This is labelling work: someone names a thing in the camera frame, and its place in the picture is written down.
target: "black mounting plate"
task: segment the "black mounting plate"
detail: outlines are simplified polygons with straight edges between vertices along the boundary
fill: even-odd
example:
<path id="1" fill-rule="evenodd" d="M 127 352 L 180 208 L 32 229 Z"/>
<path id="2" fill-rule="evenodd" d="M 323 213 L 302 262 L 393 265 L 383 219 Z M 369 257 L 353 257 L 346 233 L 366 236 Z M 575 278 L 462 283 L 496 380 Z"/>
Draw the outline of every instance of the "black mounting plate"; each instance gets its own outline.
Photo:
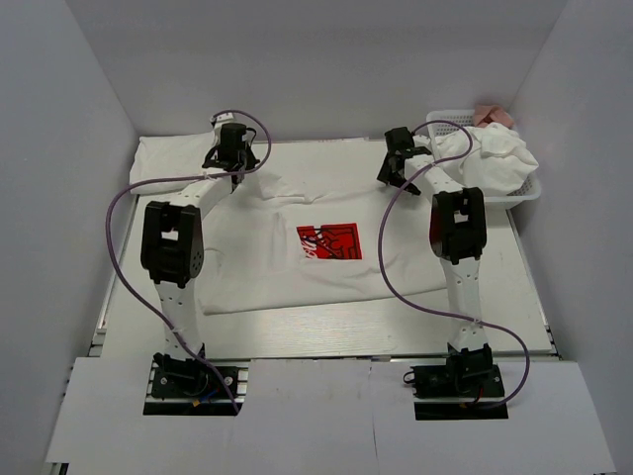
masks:
<path id="1" fill-rule="evenodd" d="M 239 369 L 237 366 L 216 366 L 223 378 L 230 377 L 232 382 L 228 385 L 230 391 L 235 395 L 237 394 L 237 375 Z M 183 399 L 183 398 L 197 398 L 205 396 L 214 388 L 218 388 L 218 393 L 212 396 L 210 401 L 217 399 L 227 399 L 228 395 L 218 377 L 211 370 L 207 373 L 209 377 L 206 380 L 207 384 L 201 386 L 198 394 L 196 393 L 184 393 L 178 386 L 177 381 L 174 380 L 174 376 L 167 374 L 162 368 L 156 367 L 154 371 L 154 378 L 151 382 L 151 396 L 156 399 Z"/>
<path id="2" fill-rule="evenodd" d="M 484 390 L 482 398 L 502 398 L 505 396 L 501 372 L 496 364 L 481 386 L 473 386 L 463 393 L 458 393 L 455 389 L 455 384 L 448 377 L 446 365 L 414 366 L 411 370 L 413 371 L 412 381 L 415 396 L 419 399 L 472 398 L 475 400 L 481 389 Z"/>

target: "white robotic arm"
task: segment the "white robotic arm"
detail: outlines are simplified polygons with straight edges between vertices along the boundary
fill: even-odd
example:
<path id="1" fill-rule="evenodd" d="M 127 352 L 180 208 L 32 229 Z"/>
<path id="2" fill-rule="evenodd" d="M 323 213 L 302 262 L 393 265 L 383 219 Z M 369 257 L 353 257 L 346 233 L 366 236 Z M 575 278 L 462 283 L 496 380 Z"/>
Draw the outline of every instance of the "white robotic arm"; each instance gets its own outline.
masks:
<path id="1" fill-rule="evenodd" d="M 444 271 L 450 312 L 473 319 L 453 319 L 445 367 L 413 368 L 415 394 L 474 397 L 485 388 L 489 392 L 491 387 L 502 389 L 500 384 L 495 386 L 500 382 L 498 368 L 481 325 L 479 263 L 487 239 L 484 195 L 479 188 L 464 188 L 433 166 L 430 150 L 416 146 L 406 127 L 391 129 L 385 138 L 387 155 L 378 180 L 400 188 L 407 176 L 426 170 L 405 191 L 424 194 L 431 203 L 429 240 Z"/>
<path id="2" fill-rule="evenodd" d="M 222 171 L 245 171 L 257 163 L 245 139 L 245 125 L 234 123 L 232 115 L 225 114 L 217 117 L 214 128 L 218 139 L 201 163 L 208 178 L 145 208 L 140 260 L 156 286 L 162 313 L 174 326 L 173 330 L 165 326 L 164 354 L 180 361 L 190 356 L 175 333 L 190 350 L 204 356 L 194 295 L 195 278 L 204 262 L 202 221 L 243 179 L 242 174 L 212 176 Z"/>
<path id="3" fill-rule="evenodd" d="M 211 178 L 192 183 L 171 198 L 167 204 L 169 207 L 174 207 L 174 209 L 187 207 L 198 209 L 200 221 L 202 222 L 220 200 L 230 195 L 231 192 L 232 183 L 230 177 Z M 169 238 L 169 235 L 176 241 L 179 238 L 178 233 L 175 231 L 166 234 L 164 237 Z M 203 348 L 203 342 L 198 332 L 196 299 L 194 296 L 195 276 L 200 272 L 202 264 L 203 255 L 199 253 L 194 254 L 191 269 L 192 275 L 190 280 L 184 284 L 184 287 L 180 287 L 176 282 L 167 280 L 154 281 L 156 291 L 160 297 L 162 313 L 174 325 L 173 331 L 165 327 L 165 354 L 169 354 L 174 359 L 185 360 L 189 357 L 180 346 L 174 333 L 179 333 L 195 353 L 200 353 Z"/>
<path id="4" fill-rule="evenodd" d="M 415 156 L 405 163 L 406 176 L 412 176 L 424 166 L 432 163 L 428 155 Z M 421 190 L 426 199 L 433 204 L 433 197 L 439 193 L 462 193 L 464 187 L 453 180 L 439 166 L 432 166 L 419 175 L 413 183 Z M 440 263 L 446 278 L 449 310 L 452 313 L 482 319 L 482 308 L 479 291 L 479 265 L 477 256 L 460 258 L 457 263 L 445 256 L 440 256 Z M 457 351 L 466 348 L 471 351 L 483 348 L 488 344 L 484 328 L 477 322 L 454 320 L 454 332 L 449 344 Z"/>

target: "white table surface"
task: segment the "white table surface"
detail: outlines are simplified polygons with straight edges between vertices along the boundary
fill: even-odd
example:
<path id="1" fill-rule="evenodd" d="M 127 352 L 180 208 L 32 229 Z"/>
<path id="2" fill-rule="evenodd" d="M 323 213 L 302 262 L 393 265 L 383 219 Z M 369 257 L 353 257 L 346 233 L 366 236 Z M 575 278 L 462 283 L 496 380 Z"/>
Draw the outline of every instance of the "white table surface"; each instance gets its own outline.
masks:
<path id="1" fill-rule="evenodd" d="M 577 363 L 535 362 L 501 421 L 416 421 L 405 363 L 256 360 L 239 416 L 142 414 L 151 361 L 78 358 L 46 461 L 68 475 L 612 472 Z M 523 363 L 500 363 L 506 390 Z"/>
<path id="2" fill-rule="evenodd" d="M 263 156 L 265 145 L 254 147 Z M 311 184 L 326 179 L 331 190 L 376 179 L 385 155 L 383 142 L 335 141 L 279 143 L 268 170 L 288 181 Z M 144 205 L 138 200 L 122 268 L 140 294 L 158 306 L 158 296 L 140 266 Z M 514 231 L 505 211 L 487 211 L 488 243 L 480 270 L 484 319 L 517 332 L 532 352 L 549 352 L 538 296 L 528 277 Z M 427 307 L 448 310 L 445 290 L 411 297 Z M 313 356 L 404 356 L 446 351 L 448 319 L 422 314 L 396 299 L 258 310 L 205 316 L 200 332 L 207 355 L 216 359 Z M 161 351 L 161 321 L 116 282 L 105 314 L 107 335 L 102 356 L 153 354 Z M 520 351 L 502 332 L 488 330 L 497 353 Z"/>

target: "pink cloth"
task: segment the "pink cloth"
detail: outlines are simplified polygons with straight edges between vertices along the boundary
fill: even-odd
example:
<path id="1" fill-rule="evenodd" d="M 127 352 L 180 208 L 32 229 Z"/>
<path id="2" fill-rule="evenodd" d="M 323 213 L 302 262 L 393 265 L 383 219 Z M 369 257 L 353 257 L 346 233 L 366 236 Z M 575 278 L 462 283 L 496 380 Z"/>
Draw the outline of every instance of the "pink cloth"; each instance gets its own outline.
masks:
<path id="1" fill-rule="evenodd" d="M 488 124 L 497 122 L 509 129 L 514 125 L 514 120 L 502 106 L 476 106 L 473 114 L 473 125 L 475 127 L 485 127 Z"/>

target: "cable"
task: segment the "cable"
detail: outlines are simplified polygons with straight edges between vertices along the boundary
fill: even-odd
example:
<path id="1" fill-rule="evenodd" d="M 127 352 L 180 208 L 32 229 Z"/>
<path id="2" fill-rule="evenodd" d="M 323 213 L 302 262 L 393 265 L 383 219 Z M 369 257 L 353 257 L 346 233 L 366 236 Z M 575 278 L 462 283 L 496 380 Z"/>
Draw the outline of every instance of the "cable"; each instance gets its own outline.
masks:
<path id="1" fill-rule="evenodd" d="M 468 138 L 468 149 L 464 153 L 461 153 L 459 155 L 450 156 L 446 158 L 440 158 L 438 160 L 435 160 L 432 163 L 429 163 L 423 166 L 420 170 L 414 173 L 410 179 L 408 179 L 405 183 L 403 183 L 402 186 L 396 191 L 396 193 L 392 197 L 392 200 L 389 202 L 389 205 L 387 206 L 387 210 L 385 211 L 385 215 L 383 216 L 383 220 L 381 221 L 380 229 L 378 231 L 378 264 L 380 266 L 380 273 L 383 276 L 383 280 L 385 280 L 385 284 L 387 284 L 387 287 L 392 292 L 392 294 L 394 294 L 394 296 L 397 299 L 399 299 L 401 302 L 409 305 L 410 307 L 416 310 L 420 310 L 421 312 L 425 312 L 427 314 L 438 315 L 440 317 L 449 317 L 451 319 L 458 319 L 458 320 L 463 320 L 466 322 L 474 322 L 475 321 L 474 318 L 468 317 L 466 315 L 455 314 L 452 312 L 443 312 L 441 310 L 427 309 L 426 307 L 422 307 L 421 305 L 415 304 L 414 302 L 412 302 L 411 300 L 403 296 L 400 292 L 398 292 L 398 290 L 396 290 L 396 288 L 392 285 L 391 281 L 389 280 L 389 277 L 387 276 L 387 271 L 385 269 L 385 257 L 383 255 L 383 239 L 384 239 L 384 234 L 385 234 L 385 225 L 387 224 L 387 218 L 389 217 L 389 214 L 391 213 L 392 208 L 394 208 L 396 201 L 398 200 L 400 195 L 403 194 L 403 191 L 405 191 L 405 188 L 407 188 L 413 182 L 413 180 L 415 180 L 415 178 L 420 176 L 422 173 L 426 173 L 431 167 L 438 165 L 440 163 L 444 163 L 446 161 L 452 161 L 452 160 L 458 160 L 460 158 L 464 158 L 465 156 L 468 156 L 468 154 L 473 149 L 473 138 L 468 133 L 468 131 L 464 129 L 462 126 L 455 124 L 454 122 L 451 122 L 451 121 L 444 121 L 444 120 L 428 121 L 422 124 L 421 126 L 416 127 L 412 133 L 415 134 L 420 129 L 430 126 L 431 124 L 448 124 L 449 126 L 456 127 L 457 129 L 462 131 L 464 134 L 466 134 L 466 137 Z M 523 377 L 521 378 L 521 381 L 518 383 L 518 386 L 516 387 L 516 389 L 514 389 L 514 391 L 512 391 L 512 393 L 510 393 L 509 396 L 505 397 L 501 401 L 491 403 L 491 404 L 486 404 L 486 405 L 478 405 L 478 407 L 481 407 L 481 409 L 492 409 L 492 408 L 496 408 L 498 406 L 502 406 L 503 404 L 508 403 L 521 391 L 521 389 L 523 389 L 523 386 L 525 386 L 525 382 L 527 381 L 527 376 L 530 372 L 530 353 L 529 353 L 529 350 L 527 349 L 527 345 L 525 344 L 525 342 L 521 339 L 521 337 L 518 334 L 516 334 L 512 330 L 507 329 L 506 327 L 502 327 L 501 325 L 489 324 L 483 321 L 479 321 L 479 324 L 482 325 L 483 327 L 499 330 L 501 332 L 505 332 L 509 334 L 514 339 L 516 339 L 516 341 L 518 341 L 518 343 L 521 345 L 521 348 L 523 349 L 523 353 L 525 354 L 525 370 L 523 372 Z"/>
<path id="2" fill-rule="evenodd" d="M 412 377 L 411 379 L 407 379 L 407 376 L 409 376 L 410 374 L 413 374 L 414 371 L 408 371 L 403 375 L 403 383 L 405 384 L 413 384 L 415 382 L 415 377 Z"/>
<path id="3" fill-rule="evenodd" d="M 239 406 L 237 405 L 237 402 L 235 401 L 235 396 L 230 391 L 230 388 L 226 385 L 224 376 L 220 373 L 220 371 L 218 371 L 218 368 L 211 361 L 203 358 L 199 354 L 196 354 L 194 351 L 192 351 L 189 345 L 187 344 L 187 342 L 184 340 L 184 338 L 178 332 L 174 331 L 175 327 L 171 323 L 169 318 L 165 316 L 156 307 L 151 305 L 146 299 L 142 297 L 142 295 L 139 292 L 136 291 L 136 289 L 132 286 L 132 284 L 128 281 L 126 276 L 123 274 L 121 265 L 119 265 L 119 262 L 117 260 L 117 254 L 115 253 L 114 244 L 112 243 L 112 214 L 115 210 L 115 207 L 117 206 L 117 203 L 119 202 L 119 200 L 121 200 L 122 197 L 124 197 L 130 191 L 138 188 L 139 186 L 151 185 L 154 183 L 174 183 L 178 181 L 196 181 L 196 180 L 204 180 L 207 178 L 225 178 L 228 176 L 235 176 L 235 175 L 247 175 L 247 174 L 256 172 L 264 165 L 264 163 L 266 163 L 273 147 L 273 142 L 270 137 L 270 133 L 268 132 L 268 129 L 266 129 L 266 127 L 254 116 L 251 116 L 247 112 L 239 111 L 236 109 L 226 109 L 226 110 L 220 111 L 214 114 L 214 118 L 221 114 L 227 114 L 227 113 L 240 114 L 242 116 L 245 116 L 249 118 L 250 120 L 252 120 L 253 122 L 255 122 L 261 128 L 261 130 L 264 131 L 264 134 L 266 135 L 266 140 L 268 142 L 268 148 L 266 150 L 266 154 L 264 155 L 264 158 L 262 158 L 262 160 L 257 164 L 257 166 L 255 166 L 254 168 L 251 168 L 250 170 L 225 171 L 222 173 L 215 173 L 213 175 L 181 176 L 181 177 L 173 177 L 173 178 L 151 178 L 148 180 L 138 181 L 137 183 L 132 183 L 131 185 L 126 186 L 123 190 L 117 193 L 117 195 L 115 195 L 115 197 L 112 199 L 112 202 L 108 206 L 108 211 L 106 213 L 106 246 L 108 247 L 108 255 L 110 256 L 110 261 L 112 262 L 112 266 L 115 269 L 115 273 L 117 274 L 117 277 L 119 277 L 119 280 L 124 285 L 124 287 L 128 289 L 128 291 L 139 302 L 141 302 L 148 309 L 154 312 L 165 323 L 165 325 L 173 332 L 180 346 L 182 346 L 182 348 L 185 350 L 185 352 L 189 356 L 191 356 L 196 361 L 201 362 L 202 364 L 204 364 L 205 366 L 207 366 L 209 369 L 213 371 L 213 373 L 218 377 L 218 380 L 222 384 L 224 390 L 226 391 L 226 394 L 228 395 L 228 398 L 230 399 L 233 405 L 233 408 L 235 409 L 235 413 L 239 414 Z"/>
<path id="4" fill-rule="evenodd" d="M 207 401 L 209 401 L 209 399 L 213 398 L 217 393 L 218 393 L 218 390 L 214 389 L 212 392 L 207 393 L 205 396 L 203 396 L 200 399 L 197 399 L 196 401 L 194 401 L 191 404 L 193 404 L 194 408 L 197 408 L 201 404 L 206 403 Z"/>
<path id="5" fill-rule="evenodd" d="M 246 130 L 249 132 L 253 132 L 253 138 L 250 140 L 250 146 L 253 146 L 253 143 L 255 142 L 255 138 L 257 137 L 257 131 L 253 129 L 252 127 L 247 127 Z"/>

